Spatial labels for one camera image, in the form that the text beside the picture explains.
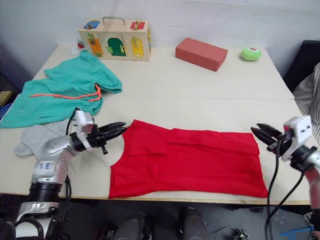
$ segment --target foam block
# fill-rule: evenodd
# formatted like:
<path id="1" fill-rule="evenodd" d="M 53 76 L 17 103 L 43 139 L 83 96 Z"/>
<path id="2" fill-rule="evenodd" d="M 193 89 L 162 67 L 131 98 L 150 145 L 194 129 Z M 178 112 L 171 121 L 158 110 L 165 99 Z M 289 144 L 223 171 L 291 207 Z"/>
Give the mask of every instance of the foam block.
<path id="1" fill-rule="evenodd" d="M 227 53 L 227 49 L 188 37 L 175 48 L 176 58 L 215 72 L 226 59 Z"/>

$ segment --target blue cloth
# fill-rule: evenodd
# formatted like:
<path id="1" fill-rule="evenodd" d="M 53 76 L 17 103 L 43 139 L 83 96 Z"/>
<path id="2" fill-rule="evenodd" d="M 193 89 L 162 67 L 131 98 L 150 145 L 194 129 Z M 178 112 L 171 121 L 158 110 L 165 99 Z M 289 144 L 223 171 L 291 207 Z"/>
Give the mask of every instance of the blue cloth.
<path id="1" fill-rule="evenodd" d="M 48 79 L 31 80 L 24 84 L 22 93 L 1 120 L 1 128 L 20 128 L 62 121 L 69 118 L 76 107 L 95 115 L 103 104 L 102 98 L 89 102 L 98 95 L 80 99 L 30 97 L 34 94 L 78 97 L 95 93 L 95 84 L 101 90 L 115 94 L 122 91 L 119 79 L 96 56 L 86 50 L 83 50 L 79 57 L 64 61 L 52 69 L 46 69 L 44 73 Z"/>

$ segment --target red shirt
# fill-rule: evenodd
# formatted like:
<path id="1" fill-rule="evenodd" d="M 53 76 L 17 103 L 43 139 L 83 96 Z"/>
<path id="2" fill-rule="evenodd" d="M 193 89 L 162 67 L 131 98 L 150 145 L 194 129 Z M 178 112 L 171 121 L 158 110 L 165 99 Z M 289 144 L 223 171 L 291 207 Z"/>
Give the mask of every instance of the red shirt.
<path id="1" fill-rule="evenodd" d="M 201 191 L 266 198 L 251 133 L 166 129 L 134 120 L 111 166 L 109 198 L 155 191 Z"/>

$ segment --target box handle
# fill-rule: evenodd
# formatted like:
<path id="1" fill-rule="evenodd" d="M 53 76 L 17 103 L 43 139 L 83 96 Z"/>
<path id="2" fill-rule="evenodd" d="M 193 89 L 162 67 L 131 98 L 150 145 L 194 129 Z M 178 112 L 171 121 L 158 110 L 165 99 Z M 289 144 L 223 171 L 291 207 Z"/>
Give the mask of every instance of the box handle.
<path id="1" fill-rule="evenodd" d="M 123 22 L 123 26 L 126 25 L 126 21 L 125 21 L 124 18 L 121 17 L 121 16 L 104 16 L 104 17 L 102 18 L 102 23 L 103 23 L 103 25 L 105 25 L 105 19 L 121 19 L 122 22 Z"/>

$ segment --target gray cloth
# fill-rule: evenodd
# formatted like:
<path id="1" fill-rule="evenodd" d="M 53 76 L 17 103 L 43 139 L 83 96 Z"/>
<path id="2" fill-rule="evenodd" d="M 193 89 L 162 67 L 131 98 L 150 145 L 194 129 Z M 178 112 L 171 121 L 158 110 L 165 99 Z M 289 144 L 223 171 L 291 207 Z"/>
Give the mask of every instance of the gray cloth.
<path id="1" fill-rule="evenodd" d="M 312 132 L 320 145 L 320 62 L 293 91 L 295 102 L 304 115 L 310 115 Z"/>
<path id="2" fill-rule="evenodd" d="M 66 134 L 68 120 L 27 127 L 23 130 L 21 143 L 14 148 L 14 153 L 19 156 L 34 154 L 39 159 L 41 148 L 47 141 Z"/>

